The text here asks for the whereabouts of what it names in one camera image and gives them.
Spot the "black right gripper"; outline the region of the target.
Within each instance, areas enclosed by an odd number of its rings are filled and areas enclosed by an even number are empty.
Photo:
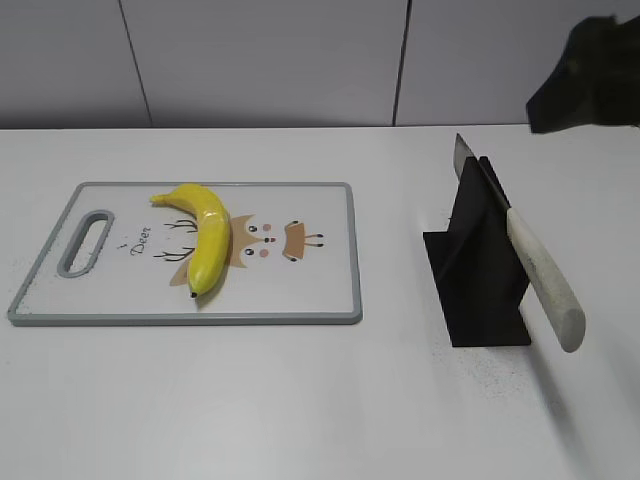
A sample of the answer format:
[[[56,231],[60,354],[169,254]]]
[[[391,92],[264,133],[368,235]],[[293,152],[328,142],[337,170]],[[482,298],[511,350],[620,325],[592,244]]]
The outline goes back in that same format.
[[[588,17],[572,28],[553,71],[526,103],[530,131],[639,124],[639,18]]]

